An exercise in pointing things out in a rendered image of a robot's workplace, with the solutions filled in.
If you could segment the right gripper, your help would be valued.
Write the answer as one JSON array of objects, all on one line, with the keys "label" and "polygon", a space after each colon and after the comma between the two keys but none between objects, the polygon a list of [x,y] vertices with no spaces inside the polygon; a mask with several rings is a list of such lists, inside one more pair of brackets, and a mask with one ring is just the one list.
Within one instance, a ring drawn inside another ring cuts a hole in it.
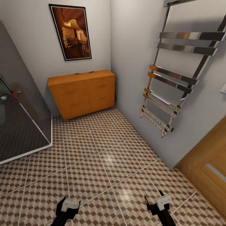
[{"label": "right gripper", "polygon": [[[163,192],[162,191],[159,191],[160,194],[163,196]],[[163,221],[166,219],[166,218],[172,218],[171,215],[169,214],[168,210],[170,209],[169,207],[169,203],[165,204],[164,205],[164,210],[160,211],[157,204],[154,204],[154,205],[150,205],[148,203],[148,201],[146,200],[146,205],[147,205],[147,209],[150,211],[151,210],[151,213],[152,215],[158,215],[161,223],[163,224]]]}]

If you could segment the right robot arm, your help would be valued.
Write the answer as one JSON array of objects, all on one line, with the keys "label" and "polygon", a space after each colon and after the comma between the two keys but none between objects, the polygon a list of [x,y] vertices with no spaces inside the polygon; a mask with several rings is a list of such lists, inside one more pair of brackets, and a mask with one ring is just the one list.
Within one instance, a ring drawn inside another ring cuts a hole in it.
[{"label": "right robot arm", "polygon": [[171,196],[166,194],[164,195],[162,191],[159,191],[162,195],[161,197],[156,198],[156,204],[150,205],[146,200],[147,209],[152,215],[158,215],[163,226],[176,226],[168,210],[170,209],[169,203],[171,202]]}]

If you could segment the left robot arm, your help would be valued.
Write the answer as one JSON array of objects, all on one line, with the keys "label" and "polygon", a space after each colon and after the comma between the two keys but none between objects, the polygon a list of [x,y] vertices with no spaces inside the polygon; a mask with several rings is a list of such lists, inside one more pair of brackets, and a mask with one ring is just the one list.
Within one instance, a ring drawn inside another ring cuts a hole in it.
[{"label": "left robot arm", "polygon": [[56,218],[51,226],[65,226],[68,219],[74,219],[75,214],[79,211],[79,202],[69,201],[63,198],[58,204],[56,209]]}]

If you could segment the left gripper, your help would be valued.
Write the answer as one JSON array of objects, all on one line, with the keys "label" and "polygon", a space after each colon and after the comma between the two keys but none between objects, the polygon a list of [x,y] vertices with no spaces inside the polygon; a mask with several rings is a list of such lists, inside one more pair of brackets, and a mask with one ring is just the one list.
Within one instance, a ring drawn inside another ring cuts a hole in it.
[{"label": "left gripper", "polygon": [[58,204],[56,209],[56,218],[55,219],[61,219],[63,221],[63,225],[65,226],[65,223],[68,219],[74,219],[75,214],[78,214],[79,207],[77,209],[68,208],[66,212],[62,212],[62,204],[65,201],[66,198],[63,198]]}]

